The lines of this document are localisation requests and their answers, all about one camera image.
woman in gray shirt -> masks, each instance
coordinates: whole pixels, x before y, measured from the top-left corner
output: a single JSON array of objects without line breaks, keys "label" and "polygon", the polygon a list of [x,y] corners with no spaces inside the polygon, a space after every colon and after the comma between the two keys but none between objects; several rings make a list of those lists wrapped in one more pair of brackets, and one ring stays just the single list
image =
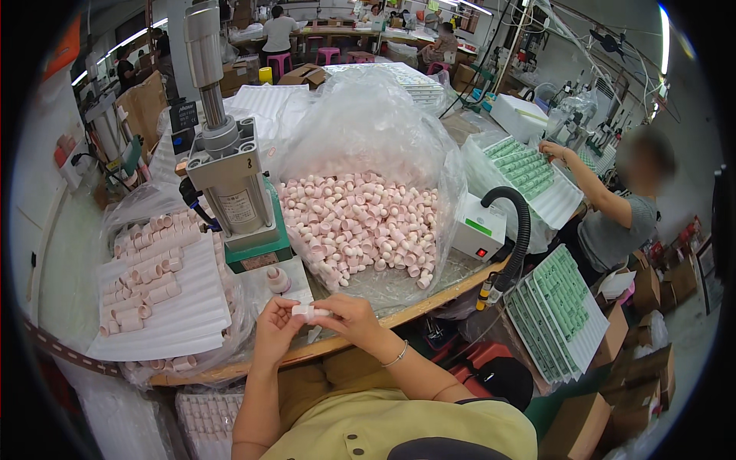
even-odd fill
[{"label": "woman in gray shirt", "polygon": [[572,150],[542,141],[539,151],[567,164],[578,187],[596,209],[573,219],[558,233],[578,263],[588,286],[627,255],[639,249],[657,224],[656,195],[676,171],[670,141],[656,128],[640,125],[621,138],[616,153],[618,174],[631,195],[619,197],[606,188]]}]

yellow cylinder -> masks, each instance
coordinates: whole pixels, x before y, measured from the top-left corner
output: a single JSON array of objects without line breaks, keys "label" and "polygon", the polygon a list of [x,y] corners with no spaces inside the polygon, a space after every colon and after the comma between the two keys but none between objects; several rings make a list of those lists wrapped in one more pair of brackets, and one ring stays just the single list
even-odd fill
[{"label": "yellow cylinder", "polygon": [[274,84],[273,70],[270,67],[262,67],[258,69],[258,79],[261,84],[268,83],[269,85]]}]

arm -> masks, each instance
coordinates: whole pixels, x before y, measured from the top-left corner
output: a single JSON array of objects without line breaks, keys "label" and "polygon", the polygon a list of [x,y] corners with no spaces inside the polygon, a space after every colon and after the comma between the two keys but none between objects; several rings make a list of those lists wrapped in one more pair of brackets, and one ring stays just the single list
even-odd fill
[{"label": "arm", "polygon": [[[334,294],[313,302],[315,308],[331,310],[336,316],[317,316],[310,324],[330,328],[356,347],[367,351],[382,364],[392,363],[404,350],[404,341],[392,330],[378,324],[367,300]],[[404,394],[413,400],[455,403],[473,394],[452,374],[407,347],[398,362],[386,368]]]},{"label": "arm", "polygon": [[291,339],[302,327],[301,316],[291,317],[291,307],[298,303],[273,297],[256,321],[253,365],[233,427],[233,460],[259,459],[278,441],[277,372]]},{"label": "arm", "polygon": [[606,217],[616,221],[625,228],[631,228],[631,204],[606,188],[595,172],[583,163],[583,160],[572,150],[549,141],[539,144],[539,151],[553,155],[566,162],[590,203]]}]

yellow shirt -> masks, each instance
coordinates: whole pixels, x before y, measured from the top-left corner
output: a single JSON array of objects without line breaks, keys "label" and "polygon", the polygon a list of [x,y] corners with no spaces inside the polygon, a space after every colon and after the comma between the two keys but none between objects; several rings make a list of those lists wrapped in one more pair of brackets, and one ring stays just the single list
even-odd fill
[{"label": "yellow shirt", "polygon": [[403,442],[433,436],[490,447],[512,460],[537,458],[537,432],[511,404],[408,400],[399,390],[373,389],[317,404],[261,459],[385,459]]}]

silver bracelet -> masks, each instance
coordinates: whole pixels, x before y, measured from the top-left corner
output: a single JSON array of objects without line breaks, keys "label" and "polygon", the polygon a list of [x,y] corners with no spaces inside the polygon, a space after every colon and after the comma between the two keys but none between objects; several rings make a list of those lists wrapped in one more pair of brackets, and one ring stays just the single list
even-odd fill
[{"label": "silver bracelet", "polygon": [[393,361],[391,361],[390,363],[388,363],[388,364],[381,364],[381,367],[392,366],[392,365],[396,364],[397,362],[399,362],[399,360],[401,360],[401,359],[404,358],[404,355],[406,354],[406,350],[408,348],[409,348],[409,341],[408,340],[405,340],[404,341],[404,351],[401,352],[401,354],[399,354],[399,356],[397,356],[396,359],[393,360]]}]

